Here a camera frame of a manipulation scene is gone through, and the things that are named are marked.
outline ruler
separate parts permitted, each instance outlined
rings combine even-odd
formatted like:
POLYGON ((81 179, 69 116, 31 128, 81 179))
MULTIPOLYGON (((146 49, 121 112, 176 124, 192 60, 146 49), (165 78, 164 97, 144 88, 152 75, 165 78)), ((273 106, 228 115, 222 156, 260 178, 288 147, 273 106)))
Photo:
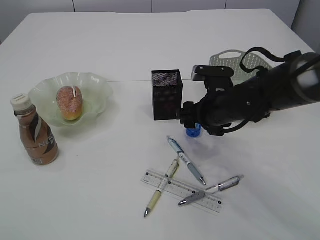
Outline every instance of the ruler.
MULTIPOLYGON (((161 175, 161 174, 154 172, 154 171, 151 171, 151 170, 147 170, 145 172, 145 174, 143 175, 141 181, 143 183, 149 184, 149 185, 157 188, 164 178, 165 178, 164 175, 161 175)), ((169 182, 166 185, 166 187, 164 188, 164 191, 185 199, 186 197, 189 197, 190 195, 195 194, 200 191, 203 191, 203 190, 195 188, 190 185, 187 185, 183 182, 174 180, 172 178, 169 178, 169 182)), ((214 211, 216 213, 220 213, 220 210, 222 209, 222 200, 221 200, 221 198, 219 198, 217 196, 207 195, 203 199, 196 201, 196 202, 192 203, 191 205, 193 205, 195 207, 200 207, 201 209, 205 210, 206 212, 208 210, 210 210, 210 211, 214 211)))

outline silver pen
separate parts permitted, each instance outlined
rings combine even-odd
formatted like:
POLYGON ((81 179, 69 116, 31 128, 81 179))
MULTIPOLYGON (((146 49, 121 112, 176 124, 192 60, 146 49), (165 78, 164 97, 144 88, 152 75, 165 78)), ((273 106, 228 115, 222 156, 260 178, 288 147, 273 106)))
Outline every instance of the silver pen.
POLYGON ((191 162, 190 158, 185 154, 183 149, 179 146, 179 144, 172 139, 169 136, 166 136, 166 139, 168 140, 168 143, 170 146, 175 150, 175 152, 178 154, 180 159, 185 163, 187 168, 190 170, 190 172, 193 174, 193 176, 203 185, 207 185, 204 177, 201 175, 201 173, 198 171, 198 169, 195 167, 195 165, 191 162))
POLYGON ((188 204, 194 203, 195 201, 203 199, 207 195, 213 195, 217 192, 222 192, 224 190, 227 190, 229 188, 237 186, 239 184, 240 180, 243 178, 244 178, 243 175, 238 175, 238 176, 232 177, 226 181, 218 183, 217 185, 214 185, 214 186, 207 188, 205 191, 199 191, 191 196, 186 197, 181 202, 179 202, 178 205, 179 206, 188 205, 188 204))

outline black mesh pencil holder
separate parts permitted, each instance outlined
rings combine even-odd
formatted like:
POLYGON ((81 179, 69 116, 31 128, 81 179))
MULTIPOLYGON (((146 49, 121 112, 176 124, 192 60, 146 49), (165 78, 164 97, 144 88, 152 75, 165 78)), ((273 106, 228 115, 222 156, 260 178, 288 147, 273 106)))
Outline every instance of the black mesh pencil holder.
POLYGON ((183 83, 179 70, 152 71, 152 105, 154 120, 177 119, 181 108, 183 83))

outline bottle cap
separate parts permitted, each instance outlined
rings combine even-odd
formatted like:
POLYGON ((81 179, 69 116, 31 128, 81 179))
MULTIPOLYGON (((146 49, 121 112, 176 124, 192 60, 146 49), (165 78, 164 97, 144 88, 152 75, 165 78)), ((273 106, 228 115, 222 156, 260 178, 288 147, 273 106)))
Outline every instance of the bottle cap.
POLYGON ((11 105, 15 111, 23 111, 30 108, 32 102, 27 94, 19 94, 11 99, 11 105))
POLYGON ((186 128, 185 132, 189 137, 196 138, 201 134, 201 125, 196 123, 195 128, 186 128))

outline plastic bottle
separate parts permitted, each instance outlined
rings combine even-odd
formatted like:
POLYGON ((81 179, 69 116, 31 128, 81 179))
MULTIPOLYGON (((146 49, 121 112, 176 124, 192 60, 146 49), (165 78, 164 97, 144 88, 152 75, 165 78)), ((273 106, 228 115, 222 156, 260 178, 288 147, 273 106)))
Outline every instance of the plastic bottle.
POLYGON ((36 165, 52 163, 59 150, 48 124, 38 115, 37 108, 26 94, 11 99, 14 115, 19 120, 20 138, 31 160, 36 165))
POLYGON ((196 138, 201 134, 201 125, 196 123, 195 128, 186 128, 185 133, 191 138, 196 138))

